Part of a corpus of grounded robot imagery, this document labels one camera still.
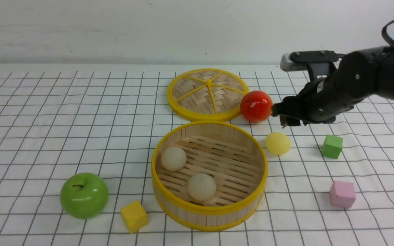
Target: pink cube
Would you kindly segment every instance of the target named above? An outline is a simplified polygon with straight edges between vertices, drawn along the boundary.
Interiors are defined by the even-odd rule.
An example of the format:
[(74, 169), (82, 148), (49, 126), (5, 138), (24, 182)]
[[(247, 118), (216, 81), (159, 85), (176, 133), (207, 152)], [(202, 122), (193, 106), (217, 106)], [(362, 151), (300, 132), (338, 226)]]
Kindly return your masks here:
[(355, 188), (353, 183), (334, 181), (329, 190), (333, 207), (350, 208), (355, 202)]

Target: yellow ball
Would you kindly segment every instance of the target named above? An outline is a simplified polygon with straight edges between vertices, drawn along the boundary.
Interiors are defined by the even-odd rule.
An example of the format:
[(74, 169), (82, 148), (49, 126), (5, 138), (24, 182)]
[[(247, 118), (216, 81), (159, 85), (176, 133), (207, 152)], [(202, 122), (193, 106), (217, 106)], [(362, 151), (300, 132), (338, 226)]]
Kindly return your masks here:
[(265, 146), (275, 155), (282, 155), (290, 150), (291, 142), (287, 135), (281, 132), (272, 132), (265, 138)]

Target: ball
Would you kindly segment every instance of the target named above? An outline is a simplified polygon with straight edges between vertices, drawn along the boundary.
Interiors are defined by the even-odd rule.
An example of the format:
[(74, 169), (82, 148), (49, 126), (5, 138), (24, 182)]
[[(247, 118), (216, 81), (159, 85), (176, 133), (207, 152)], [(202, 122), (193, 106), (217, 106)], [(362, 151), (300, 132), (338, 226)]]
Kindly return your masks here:
[(168, 171), (179, 171), (186, 164), (186, 152), (179, 147), (168, 147), (162, 152), (161, 164)]
[(272, 132), (265, 138), (267, 150), (275, 155), (282, 155), (290, 150), (291, 142), (282, 132)]
[(217, 185), (215, 180), (206, 173), (193, 175), (188, 181), (188, 193), (197, 201), (208, 201), (215, 196)]

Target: white wall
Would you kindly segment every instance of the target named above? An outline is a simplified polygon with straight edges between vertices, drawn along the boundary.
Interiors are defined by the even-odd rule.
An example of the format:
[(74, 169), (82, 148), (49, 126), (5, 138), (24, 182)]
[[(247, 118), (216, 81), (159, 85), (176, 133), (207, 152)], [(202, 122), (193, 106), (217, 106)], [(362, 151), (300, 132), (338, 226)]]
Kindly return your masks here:
[(0, 0), (0, 62), (278, 63), (383, 45), (392, 19), (394, 0)]

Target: yellow rim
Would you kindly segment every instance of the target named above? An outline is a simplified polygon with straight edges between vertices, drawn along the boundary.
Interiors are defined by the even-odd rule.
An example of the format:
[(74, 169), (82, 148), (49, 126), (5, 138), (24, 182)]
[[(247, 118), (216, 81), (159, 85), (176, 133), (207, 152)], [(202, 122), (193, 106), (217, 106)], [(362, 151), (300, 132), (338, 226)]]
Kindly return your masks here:
[(202, 232), (220, 232), (220, 231), (224, 231), (233, 227), (236, 227), (237, 225), (243, 223), (244, 221), (248, 220), (255, 212), (256, 209), (258, 209), (259, 205), (261, 204), (262, 199), (264, 199), (264, 195), (262, 195), (261, 199), (259, 200), (258, 204), (255, 206), (255, 208), (253, 208), (253, 210), (248, 213), (247, 215), (245, 215), (244, 217), (242, 217), (241, 219), (234, 221), (230, 224), (225, 224), (225, 225), (220, 225), (220, 226), (201, 226), (201, 225), (196, 225), (196, 224), (191, 224), (189, 222), (186, 222), (182, 219), (180, 219), (179, 217), (175, 216), (170, 210), (168, 210), (164, 204), (162, 204), (158, 198), (158, 196), (156, 196), (155, 194), (155, 198), (156, 201), (158, 202), (159, 206), (161, 207), (161, 209), (174, 221), (176, 221), (177, 223), (181, 224), (182, 226), (197, 230), (197, 231), (202, 231)]
[[(220, 207), (207, 207), (207, 206), (201, 206), (201, 205), (197, 205), (197, 204), (183, 201), (182, 199), (178, 198), (173, 193), (171, 193), (167, 188), (165, 188), (165, 186), (162, 185), (158, 175), (156, 174), (156, 168), (155, 168), (156, 155), (158, 154), (159, 146), (161, 146), (162, 143), (165, 141), (165, 139), (167, 139), (171, 134), (173, 134), (177, 131), (181, 131), (181, 129), (183, 129), (185, 127), (197, 125), (197, 124), (218, 124), (218, 125), (232, 127), (234, 129), (244, 133), (245, 135), (247, 135), (250, 139), (252, 139), (252, 141), (255, 143), (255, 145), (259, 148), (259, 150), (261, 152), (261, 156), (264, 161), (264, 173), (263, 173), (263, 177), (262, 177), (261, 182), (259, 183), (258, 187), (248, 197), (246, 197), (245, 199), (243, 199), (239, 202), (236, 202), (236, 203), (230, 204), (230, 205), (225, 205), (225, 206), (220, 206)], [(170, 202), (175, 204), (177, 207), (180, 207), (183, 210), (193, 212), (196, 214), (200, 214), (200, 215), (229, 214), (229, 213), (237, 211), (238, 209), (243, 208), (244, 206), (249, 205), (251, 202), (256, 200), (261, 195), (261, 193), (263, 193), (264, 188), (265, 188), (265, 183), (267, 182), (267, 175), (268, 175), (267, 158), (265, 157), (264, 149), (261, 147), (261, 145), (258, 143), (258, 141), (256, 141), (256, 139), (254, 137), (252, 137), (247, 131), (245, 131), (237, 126), (234, 126), (234, 125), (231, 125), (231, 124), (228, 124), (225, 122), (219, 122), (219, 121), (191, 122), (191, 123), (188, 123), (188, 124), (185, 124), (185, 125), (175, 128), (174, 130), (170, 131), (168, 134), (166, 134), (165, 137), (163, 137), (160, 140), (160, 142), (159, 142), (158, 146), (155, 148), (155, 152), (153, 153), (153, 156), (152, 156), (153, 185), (156, 185), (156, 187), (158, 188), (161, 195), (163, 195), (167, 200), (169, 200)]]
[[(186, 75), (191, 74), (191, 73), (196, 73), (196, 72), (203, 72), (203, 71), (215, 71), (215, 72), (219, 72), (214, 78), (212, 78), (212, 80), (214, 80), (215, 78), (217, 78), (217, 76), (219, 76), (222, 73), (225, 73), (233, 78), (235, 78), (242, 86), (243, 88), (243, 92), (238, 91), (236, 89), (224, 86), (224, 85), (218, 85), (218, 84), (207, 84), (206, 81), (203, 81), (199, 78), (192, 78), (192, 77), (187, 77)], [(187, 94), (183, 95), (182, 97), (180, 97), (179, 99), (174, 99), (173, 95), (172, 95), (172, 89), (175, 85), (175, 83), (177, 83), (177, 81), (179, 81), (181, 78), (189, 78), (195, 81), (200, 81), (202, 83), (202, 86), (188, 92)], [(224, 71), (224, 70), (220, 70), (220, 69), (213, 69), (213, 68), (205, 68), (205, 69), (196, 69), (196, 70), (191, 70), (188, 71), (186, 73), (182, 73), (181, 75), (177, 76), (173, 81), (171, 81), (170, 85), (168, 86), (167, 89), (167, 101), (168, 101), (168, 105), (170, 106), (171, 110), (173, 110), (173, 112), (175, 112), (177, 115), (179, 115), (180, 117), (187, 119), (189, 121), (206, 121), (206, 120), (214, 120), (214, 121), (229, 121), (232, 120), (236, 117), (238, 117), (239, 115), (241, 115), (241, 109), (238, 106), (236, 106), (234, 109), (230, 110), (229, 112), (224, 112), (224, 113), (217, 113), (217, 110), (215, 110), (215, 114), (200, 114), (200, 113), (196, 113), (193, 111), (190, 111), (188, 109), (183, 108), (182, 106), (180, 106), (177, 102), (180, 101), (181, 99), (185, 98), (186, 96), (204, 88), (204, 87), (208, 87), (209, 89), (209, 93), (211, 95), (211, 99), (212, 99), (212, 104), (214, 105), (214, 109), (215, 109), (215, 103), (214, 103), (214, 96), (212, 94), (212, 90), (211, 90), (211, 86), (216, 86), (216, 87), (223, 87), (241, 94), (246, 94), (249, 92), (249, 88), (247, 87), (246, 83), (244, 83), (244, 81), (236, 76), (233, 73), (230, 73), (228, 71)]]

